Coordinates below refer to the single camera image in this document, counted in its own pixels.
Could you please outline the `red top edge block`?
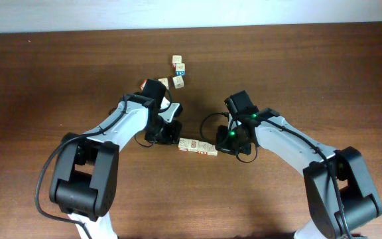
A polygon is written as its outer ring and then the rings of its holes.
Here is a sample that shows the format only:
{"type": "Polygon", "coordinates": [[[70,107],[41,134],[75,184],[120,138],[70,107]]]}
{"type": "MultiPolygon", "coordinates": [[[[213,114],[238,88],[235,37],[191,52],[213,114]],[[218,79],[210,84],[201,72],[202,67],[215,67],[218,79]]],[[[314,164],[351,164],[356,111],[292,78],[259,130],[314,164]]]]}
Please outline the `red top edge block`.
{"type": "Polygon", "coordinates": [[[176,68],[177,64],[182,63],[182,56],[181,55],[173,55],[172,56],[172,67],[176,68]]]}

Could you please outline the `blue 2 block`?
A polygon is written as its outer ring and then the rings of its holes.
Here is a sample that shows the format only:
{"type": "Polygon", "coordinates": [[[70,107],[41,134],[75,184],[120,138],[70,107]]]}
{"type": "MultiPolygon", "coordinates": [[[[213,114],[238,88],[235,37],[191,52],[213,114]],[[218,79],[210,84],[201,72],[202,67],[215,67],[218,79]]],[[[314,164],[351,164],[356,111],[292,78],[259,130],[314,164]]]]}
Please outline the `blue 2 block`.
{"type": "Polygon", "coordinates": [[[183,79],[182,76],[175,76],[175,77],[172,78],[172,81],[173,81],[174,87],[176,89],[184,87],[184,79],[183,79]]]}

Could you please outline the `pineapple 2 block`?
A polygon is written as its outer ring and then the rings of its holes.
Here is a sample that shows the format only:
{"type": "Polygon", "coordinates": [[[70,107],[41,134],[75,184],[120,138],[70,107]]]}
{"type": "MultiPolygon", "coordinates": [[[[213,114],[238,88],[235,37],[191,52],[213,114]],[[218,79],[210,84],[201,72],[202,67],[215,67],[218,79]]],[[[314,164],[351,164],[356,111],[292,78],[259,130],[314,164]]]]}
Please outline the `pineapple 2 block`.
{"type": "Polygon", "coordinates": [[[199,141],[196,139],[190,139],[188,144],[188,151],[198,152],[199,141]]]}

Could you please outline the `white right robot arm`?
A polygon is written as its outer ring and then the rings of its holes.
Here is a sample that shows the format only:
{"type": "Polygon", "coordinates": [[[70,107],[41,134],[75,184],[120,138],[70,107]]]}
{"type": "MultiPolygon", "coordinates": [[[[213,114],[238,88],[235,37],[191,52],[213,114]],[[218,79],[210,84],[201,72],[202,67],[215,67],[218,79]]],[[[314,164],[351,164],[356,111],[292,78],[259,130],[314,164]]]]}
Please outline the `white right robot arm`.
{"type": "Polygon", "coordinates": [[[254,144],[303,176],[311,219],[294,238],[352,238],[352,230],[382,215],[381,199],[356,148],[324,145],[270,108],[232,108],[227,116],[228,124],[218,128],[218,151],[238,156],[254,144]]]}

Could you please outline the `blue D block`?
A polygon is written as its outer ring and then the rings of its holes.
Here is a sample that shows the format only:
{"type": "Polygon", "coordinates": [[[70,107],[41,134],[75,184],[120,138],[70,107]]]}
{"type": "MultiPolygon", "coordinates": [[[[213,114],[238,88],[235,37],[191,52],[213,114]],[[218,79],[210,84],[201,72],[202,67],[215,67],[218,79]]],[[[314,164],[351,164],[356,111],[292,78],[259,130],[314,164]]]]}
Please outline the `blue D block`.
{"type": "Polygon", "coordinates": [[[177,76],[184,76],[186,74],[185,63],[176,63],[175,74],[177,76]]]}

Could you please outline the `red edged block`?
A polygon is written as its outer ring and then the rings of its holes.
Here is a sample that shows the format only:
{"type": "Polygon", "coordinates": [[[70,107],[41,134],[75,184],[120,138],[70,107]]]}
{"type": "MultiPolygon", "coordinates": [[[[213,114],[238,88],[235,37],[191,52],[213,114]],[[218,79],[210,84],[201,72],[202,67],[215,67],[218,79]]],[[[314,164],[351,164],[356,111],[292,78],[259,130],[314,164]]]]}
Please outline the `red edged block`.
{"type": "Polygon", "coordinates": [[[212,144],[208,144],[207,154],[211,156],[217,156],[218,151],[216,150],[216,146],[212,144]]]}

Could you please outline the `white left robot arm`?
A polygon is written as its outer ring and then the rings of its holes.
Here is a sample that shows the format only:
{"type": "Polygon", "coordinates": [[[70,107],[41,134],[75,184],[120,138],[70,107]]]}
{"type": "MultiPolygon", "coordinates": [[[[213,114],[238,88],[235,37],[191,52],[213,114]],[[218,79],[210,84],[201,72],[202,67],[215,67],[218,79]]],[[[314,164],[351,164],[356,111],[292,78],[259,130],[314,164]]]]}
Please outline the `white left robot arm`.
{"type": "Polygon", "coordinates": [[[49,199],[67,214],[81,238],[116,238],[109,209],[117,188],[119,154],[140,131],[151,144],[178,143],[182,106],[163,96],[128,94],[97,127],[67,133],[49,159],[55,160],[49,199]]]}

